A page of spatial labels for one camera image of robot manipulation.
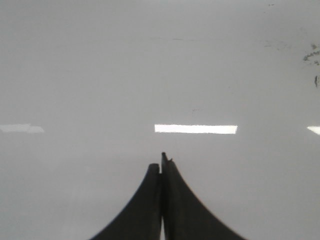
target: black object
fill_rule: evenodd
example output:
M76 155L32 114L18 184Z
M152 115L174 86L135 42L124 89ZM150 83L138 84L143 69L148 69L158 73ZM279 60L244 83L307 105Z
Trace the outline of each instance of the black object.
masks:
M162 173L150 164L140 187L122 212L91 240L245 240L197 199L176 164L162 153Z

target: glossy white surface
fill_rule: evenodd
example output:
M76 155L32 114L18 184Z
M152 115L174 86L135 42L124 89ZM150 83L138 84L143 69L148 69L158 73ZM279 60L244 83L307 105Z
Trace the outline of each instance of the glossy white surface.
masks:
M0 239L92 237L165 151L248 240L318 240L319 4L1 1Z

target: black plastic part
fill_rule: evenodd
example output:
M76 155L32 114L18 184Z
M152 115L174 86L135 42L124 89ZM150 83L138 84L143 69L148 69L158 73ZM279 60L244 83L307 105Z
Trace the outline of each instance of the black plastic part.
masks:
M162 204L166 240L244 240L206 209L164 152Z
M161 231L161 176L150 164L125 208L91 240L159 240Z

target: black rubber piece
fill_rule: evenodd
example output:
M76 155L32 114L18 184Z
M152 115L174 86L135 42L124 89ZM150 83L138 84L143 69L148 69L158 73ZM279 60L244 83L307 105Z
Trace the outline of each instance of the black rubber piece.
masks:
M244 240L206 209L164 152L162 204L166 240Z
M153 163L125 208L91 240L159 240L160 231L161 176Z

